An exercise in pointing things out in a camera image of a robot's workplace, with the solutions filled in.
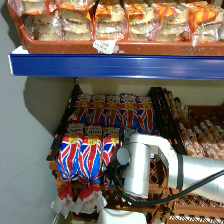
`snack package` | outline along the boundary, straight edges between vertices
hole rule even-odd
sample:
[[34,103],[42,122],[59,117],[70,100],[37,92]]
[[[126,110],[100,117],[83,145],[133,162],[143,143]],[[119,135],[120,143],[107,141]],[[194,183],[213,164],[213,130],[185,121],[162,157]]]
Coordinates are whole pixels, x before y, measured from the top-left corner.
[[105,95],[92,95],[89,105],[89,124],[104,125]]
[[138,107],[136,103],[136,96],[134,94],[120,94],[121,102],[121,126],[138,129]]
[[25,20],[30,36],[40,41],[62,40],[61,22],[58,11],[49,14],[30,15]]
[[78,156],[83,142],[83,124],[68,124],[65,135],[62,138],[59,155],[58,169],[62,174],[65,185],[52,202],[51,208],[65,217],[69,211],[73,211],[72,181],[78,180]]
[[224,21],[224,9],[206,1],[182,4],[190,10],[192,45],[219,40],[219,30]]
[[136,97],[138,105],[138,131],[142,134],[155,135],[158,133],[156,125],[156,115],[150,97]]
[[77,100],[74,105],[74,112],[69,117],[69,121],[74,123],[88,124],[88,113],[91,96],[86,94],[80,94],[77,96]]
[[88,11],[94,4],[94,0],[58,0],[57,7],[68,10]]
[[190,38],[189,9],[178,3],[153,3],[159,17],[159,26],[152,39],[160,42],[181,41]]
[[10,7],[18,16],[38,15],[56,10],[56,0],[9,0]]
[[83,144],[79,153],[79,181],[84,187],[79,194],[74,212],[91,214],[100,212],[107,202],[102,196],[98,185],[100,183],[102,128],[99,126],[86,127]]
[[95,13],[95,39],[123,40],[126,20],[119,0],[100,0]]
[[121,127],[120,96],[106,95],[104,115],[105,127]]
[[[119,145],[119,130],[120,128],[105,128],[103,134],[103,166],[107,166],[110,162],[110,157]],[[104,186],[113,187],[110,180],[104,176]]]
[[64,40],[92,39],[92,23],[88,11],[60,9]]
[[155,27],[155,14],[152,7],[143,0],[126,0],[125,13],[128,20],[128,40],[147,41]]

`red white and blue package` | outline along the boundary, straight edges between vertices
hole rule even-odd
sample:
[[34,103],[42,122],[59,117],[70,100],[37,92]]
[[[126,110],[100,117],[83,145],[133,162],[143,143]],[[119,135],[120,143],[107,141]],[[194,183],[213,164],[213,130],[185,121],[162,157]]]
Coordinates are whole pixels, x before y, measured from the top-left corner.
[[65,185],[60,190],[51,208],[67,217],[73,211],[72,181],[78,180],[78,156],[83,142],[83,124],[68,124],[60,145],[57,166]]
[[[115,152],[119,145],[119,130],[120,128],[104,128],[103,135],[103,166],[107,166],[110,162],[110,157]],[[113,187],[110,180],[104,176],[104,186]]]
[[93,95],[89,105],[89,124],[104,125],[105,95]]
[[157,134],[156,115],[151,98],[139,96],[136,100],[138,105],[138,131],[142,134]]
[[138,129],[138,108],[134,94],[120,94],[122,127]]
[[69,122],[88,124],[90,99],[91,96],[89,95],[78,95],[74,105],[74,112],[68,119]]
[[100,126],[88,126],[79,153],[79,181],[84,187],[76,201],[74,212],[91,214],[103,209],[107,202],[102,196],[98,185],[100,183],[100,170],[102,154],[102,128]]
[[105,127],[121,127],[121,103],[120,96],[106,95],[105,100]]

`shelf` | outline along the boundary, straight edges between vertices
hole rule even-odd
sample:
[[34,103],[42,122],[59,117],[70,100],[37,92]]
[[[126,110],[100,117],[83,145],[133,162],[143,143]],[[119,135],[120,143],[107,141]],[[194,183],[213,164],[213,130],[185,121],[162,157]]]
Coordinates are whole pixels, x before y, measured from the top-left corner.
[[224,80],[224,56],[29,54],[9,55],[15,76]]

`white wall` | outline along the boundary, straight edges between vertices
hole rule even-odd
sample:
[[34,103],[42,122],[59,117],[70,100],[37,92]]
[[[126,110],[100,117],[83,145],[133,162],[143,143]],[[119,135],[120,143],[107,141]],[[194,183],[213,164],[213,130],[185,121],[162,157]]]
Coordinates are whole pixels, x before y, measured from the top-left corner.
[[[72,78],[13,77],[8,54],[19,45],[4,2],[0,3],[0,223],[52,223],[54,177],[45,160],[73,86]],[[167,87],[186,104],[223,102],[223,81],[80,78],[85,93],[145,95]]]

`black cable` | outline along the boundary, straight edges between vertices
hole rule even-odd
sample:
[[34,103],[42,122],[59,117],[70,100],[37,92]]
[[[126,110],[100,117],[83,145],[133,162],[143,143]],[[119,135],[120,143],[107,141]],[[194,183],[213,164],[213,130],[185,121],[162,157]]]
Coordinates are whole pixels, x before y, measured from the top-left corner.
[[153,200],[153,201],[139,201],[139,200],[132,200],[127,194],[124,194],[119,188],[118,188],[118,180],[116,178],[115,172],[113,172],[113,181],[114,181],[114,186],[119,194],[120,197],[124,198],[127,202],[130,202],[133,205],[136,206],[152,206],[152,205],[157,205],[157,204],[163,204],[170,202],[176,198],[182,197],[191,191],[194,191],[195,189],[215,180],[216,178],[224,175],[224,170],[219,171],[218,173],[212,174],[211,176],[206,177],[205,179],[197,182],[196,184],[192,185],[191,187],[181,191],[180,193],[177,193],[175,195],[169,196],[167,198],[159,199],[159,200]]

